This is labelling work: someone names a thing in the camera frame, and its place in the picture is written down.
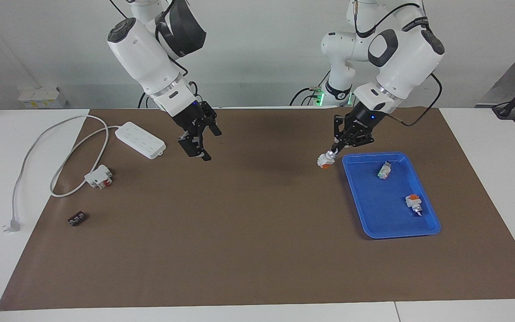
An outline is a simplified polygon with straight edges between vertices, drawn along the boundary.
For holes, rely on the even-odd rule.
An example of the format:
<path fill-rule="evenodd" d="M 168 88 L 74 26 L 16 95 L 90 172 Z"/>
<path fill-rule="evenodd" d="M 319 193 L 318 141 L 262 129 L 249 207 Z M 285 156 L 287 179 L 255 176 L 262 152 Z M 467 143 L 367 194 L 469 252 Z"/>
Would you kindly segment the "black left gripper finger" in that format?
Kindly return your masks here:
<path fill-rule="evenodd" d="M 335 115 L 333 117 L 333 138 L 334 143 L 331 146 L 331 153 L 333 156 L 339 155 L 347 144 L 343 135 L 345 133 L 345 117 L 342 115 Z"/>
<path fill-rule="evenodd" d="M 371 132 L 358 131 L 355 134 L 343 134 L 338 139 L 338 153 L 350 147 L 360 147 L 362 145 L 372 144 L 374 137 Z"/>

